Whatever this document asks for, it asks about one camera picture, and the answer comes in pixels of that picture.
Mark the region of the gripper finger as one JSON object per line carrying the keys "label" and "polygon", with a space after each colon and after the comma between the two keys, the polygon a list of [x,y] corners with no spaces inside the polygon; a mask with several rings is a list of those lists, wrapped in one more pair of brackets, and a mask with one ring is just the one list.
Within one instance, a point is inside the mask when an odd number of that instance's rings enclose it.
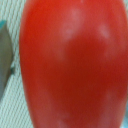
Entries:
{"label": "gripper finger", "polygon": [[13,48],[7,29],[7,22],[0,21],[0,100],[3,97],[8,79],[11,75],[12,61]]}

